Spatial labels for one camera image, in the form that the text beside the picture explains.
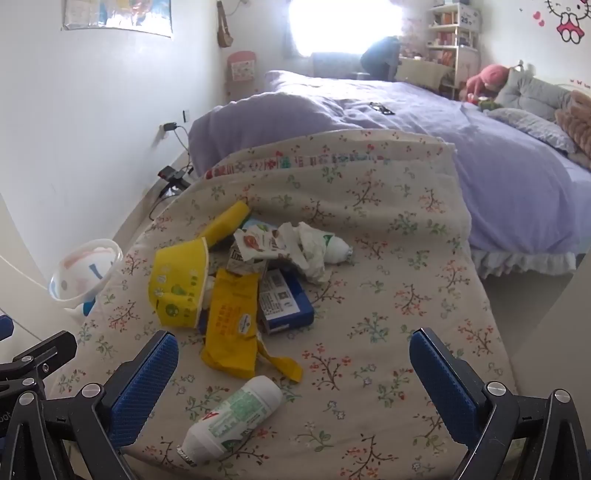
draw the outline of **white plastic bottle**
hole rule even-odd
[[[269,378],[251,378],[191,426],[178,454],[191,466],[220,458],[266,420],[282,398],[281,390]]]

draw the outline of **floral tablecloth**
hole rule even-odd
[[[208,368],[203,338],[174,330],[178,368],[140,437],[126,452],[188,475],[232,479],[448,478],[455,444],[413,371],[408,340],[431,327],[485,380],[515,391],[508,357],[470,260],[470,217],[454,146],[396,131],[330,132],[232,155],[181,195],[141,235],[78,335],[54,396],[105,382],[160,328],[148,302],[157,249],[194,238],[236,200],[270,223],[305,221],[355,247],[355,264],[304,284],[311,327],[266,339],[304,368],[300,384],[262,362],[257,374],[284,404],[233,452],[191,468],[177,455],[189,427],[240,388]],[[225,253],[212,255],[211,271]]]

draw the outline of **wall poster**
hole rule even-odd
[[[171,0],[66,0],[64,27],[123,28],[171,37]]]

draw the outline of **gray cushion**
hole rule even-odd
[[[511,69],[507,83],[495,102],[507,108],[519,108],[554,122],[554,112],[567,109],[570,92],[551,83],[533,78],[527,72]]]
[[[544,120],[533,113],[517,108],[498,108],[497,110],[487,111],[486,115],[515,127],[517,130],[558,150],[567,153],[577,151],[577,145],[558,125],[548,122],[548,120]]]

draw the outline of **bright window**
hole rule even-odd
[[[292,0],[290,23],[301,55],[362,54],[378,40],[401,34],[402,9],[389,0]]]

